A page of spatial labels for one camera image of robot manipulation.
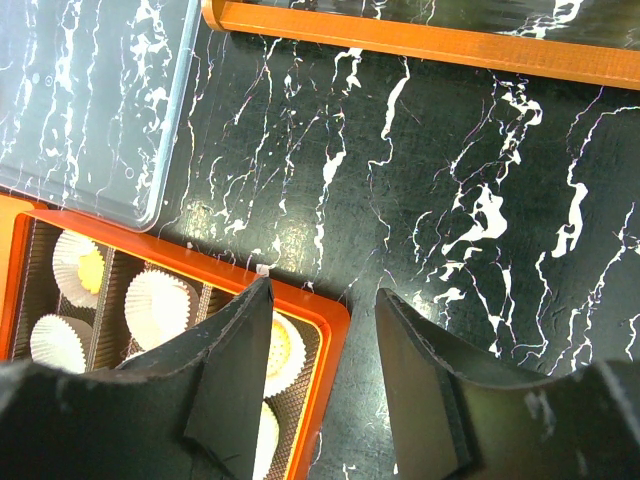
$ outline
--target food item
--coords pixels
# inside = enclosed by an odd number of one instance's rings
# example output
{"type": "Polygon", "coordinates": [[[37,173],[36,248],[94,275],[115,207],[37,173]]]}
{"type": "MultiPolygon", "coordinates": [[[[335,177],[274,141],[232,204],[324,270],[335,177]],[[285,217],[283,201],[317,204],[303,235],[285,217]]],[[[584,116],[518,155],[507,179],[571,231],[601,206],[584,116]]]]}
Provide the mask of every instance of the food item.
{"type": "Polygon", "coordinates": [[[173,275],[150,270],[136,276],[127,290],[127,326],[143,350],[181,334],[195,317],[198,294],[173,275]]]}
{"type": "Polygon", "coordinates": [[[104,259],[89,238],[70,230],[62,232],[53,251],[53,275],[73,306],[98,306],[104,259]]]}
{"type": "Polygon", "coordinates": [[[102,275],[104,274],[104,259],[97,250],[78,259],[78,277],[83,288],[93,295],[100,291],[102,275]]]}
{"type": "Polygon", "coordinates": [[[305,346],[296,327],[278,312],[273,312],[271,345],[264,396],[272,397],[290,387],[305,361],[305,346]]]}
{"type": "Polygon", "coordinates": [[[83,373],[93,329],[77,318],[45,315],[31,332],[34,362],[69,373],[83,373]]]}
{"type": "Polygon", "coordinates": [[[256,459],[253,464],[253,480],[263,480],[269,473],[273,455],[278,447],[279,436],[278,419],[269,408],[269,405],[266,402],[262,402],[256,459]]]}

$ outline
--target transparent plastic lid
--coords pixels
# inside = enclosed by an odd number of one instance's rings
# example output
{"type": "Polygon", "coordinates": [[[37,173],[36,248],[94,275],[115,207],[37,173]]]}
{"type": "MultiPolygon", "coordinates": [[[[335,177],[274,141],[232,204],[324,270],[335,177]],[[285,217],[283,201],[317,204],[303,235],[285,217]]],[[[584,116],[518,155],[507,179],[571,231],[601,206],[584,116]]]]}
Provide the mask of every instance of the transparent plastic lid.
{"type": "Polygon", "coordinates": [[[0,185],[151,228],[199,18],[198,0],[6,2],[0,185]]]}

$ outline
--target cupcake liner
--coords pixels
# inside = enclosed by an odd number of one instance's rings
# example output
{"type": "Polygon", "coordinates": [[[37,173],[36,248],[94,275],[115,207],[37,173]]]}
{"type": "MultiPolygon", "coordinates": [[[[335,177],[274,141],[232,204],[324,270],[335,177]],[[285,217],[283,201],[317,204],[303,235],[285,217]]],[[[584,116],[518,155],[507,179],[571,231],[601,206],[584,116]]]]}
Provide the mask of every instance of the cupcake liner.
{"type": "Polygon", "coordinates": [[[191,285],[155,270],[133,279],[124,303],[129,331],[143,350],[184,332],[197,309],[198,294],[191,285]]]}
{"type": "Polygon", "coordinates": [[[31,332],[31,358],[51,368],[83,373],[92,333],[91,326],[77,318],[45,315],[31,332]]]}
{"type": "Polygon", "coordinates": [[[278,447],[279,437],[278,419],[269,408],[269,405],[266,402],[262,402],[256,459],[253,464],[253,480],[263,480],[269,473],[273,455],[278,447]]]}
{"type": "Polygon", "coordinates": [[[273,397],[289,388],[300,375],[306,357],[304,342],[296,327],[284,316],[274,311],[272,328],[278,327],[286,334],[289,342],[289,351],[286,352],[286,344],[279,342],[281,335],[274,335],[274,330],[272,329],[269,364],[267,365],[267,376],[264,383],[265,398],[273,397]],[[274,368],[274,362],[283,362],[283,364],[278,366],[279,368],[274,368]]]}
{"type": "Polygon", "coordinates": [[[98,293],[82,286],[78,276],[81,257],[98,252],[98,246],[89,238],[69,230],[62,232],[53,251],[53,275],[60,292],[75,307],[96,308],[98,293]]]}

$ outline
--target fluted paper cup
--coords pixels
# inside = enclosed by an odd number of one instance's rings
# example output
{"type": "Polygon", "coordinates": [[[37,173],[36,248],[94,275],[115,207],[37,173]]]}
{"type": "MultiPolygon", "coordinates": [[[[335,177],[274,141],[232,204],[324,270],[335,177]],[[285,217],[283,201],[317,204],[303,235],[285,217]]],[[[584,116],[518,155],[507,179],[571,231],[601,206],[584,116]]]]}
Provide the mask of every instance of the fluted paper cup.
{"type": "Polygon", "coordinates": [[[80,259],[88,255],[99,255],[104,271],[104,259],[98,246],[84,235],[65,230],[53,251],[53,275],[58,288],[72,305],[96,308],[99,292],[87,290],[78,275],[80,259]]]}
{"type": "Polygon", "coordinates": [[[253,480],[263,480],[269,473],[273,455],[278,447],[279,437],[278,419],[269,408],[269,405],[266,402],[262,402],[256,459],[253,464],[253,480]]]}
{"type": "Polygon", "coordinates": [[[92,332],[88,323],[77,318],[45,315],[31,332],[31,358],[48,367],[83,373],[92,332]]]}
{"type": "Polygon", "coordinates": [[[274,311],[267,377],[264,383],[265,398],[277,395],[296,381],[304,367],[305,355],[304,342],[296,327],[274,311]]]}
{"type": "Polygon", "coordinates": [[[191,285],[155,270],[133,279],[124,303],[129,331],[143,350],[184,332],[197,309],[198,294],[191,285]]]}

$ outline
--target orange strip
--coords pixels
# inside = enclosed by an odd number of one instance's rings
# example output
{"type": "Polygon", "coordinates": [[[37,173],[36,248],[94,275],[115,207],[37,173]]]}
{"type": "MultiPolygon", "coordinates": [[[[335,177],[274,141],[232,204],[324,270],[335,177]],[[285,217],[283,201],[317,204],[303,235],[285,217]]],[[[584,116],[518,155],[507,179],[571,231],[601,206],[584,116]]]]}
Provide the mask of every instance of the orange strip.
{"type": "Polygon", "coordinates": [[[640,90],[638,51],[222,3],[205,2],[203,15],[212,28],[640,90]]]}

